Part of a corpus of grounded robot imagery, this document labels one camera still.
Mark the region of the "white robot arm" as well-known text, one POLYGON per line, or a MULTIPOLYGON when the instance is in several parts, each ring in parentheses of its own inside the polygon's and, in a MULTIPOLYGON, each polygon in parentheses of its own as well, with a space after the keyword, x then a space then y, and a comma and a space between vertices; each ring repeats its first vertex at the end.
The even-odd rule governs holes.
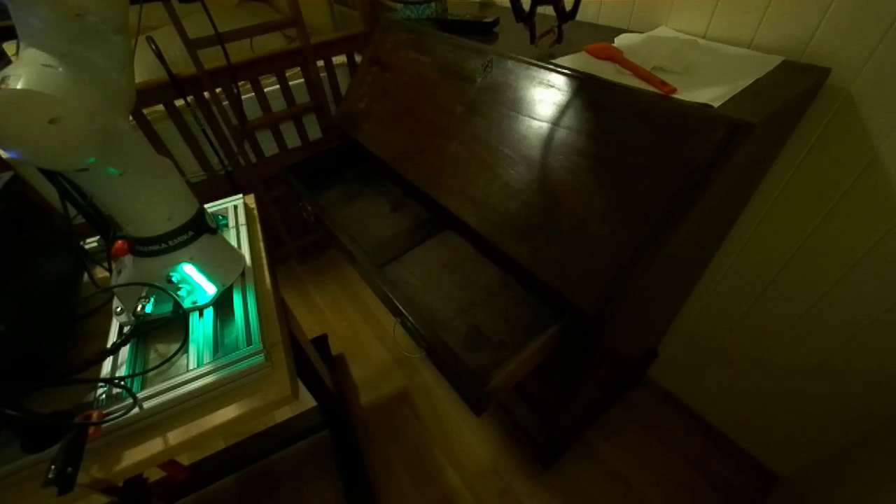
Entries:
POLYGON ((209 306, 245 269, 184 175, 132 122, 128 0, 3 0, 20 56, 3 70, 0 149, 59 173, 112 222, 122 301, 154 285, 184 310, 209 306))

